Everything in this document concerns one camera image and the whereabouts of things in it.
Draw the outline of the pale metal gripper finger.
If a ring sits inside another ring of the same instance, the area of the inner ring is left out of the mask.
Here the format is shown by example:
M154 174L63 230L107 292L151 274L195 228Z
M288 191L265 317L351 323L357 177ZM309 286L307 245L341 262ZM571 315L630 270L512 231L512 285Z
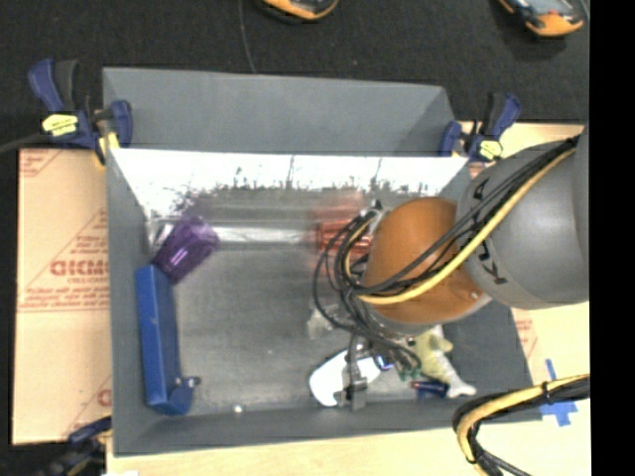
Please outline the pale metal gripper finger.
M351 391L351 370L348 363L344 363L341 372L341 385L339 390L334 393L336 404L339 407L350 407L353 392Z
M352 377L352 409L354 411L359 411L366 407L367 390L367 378L356 372Z

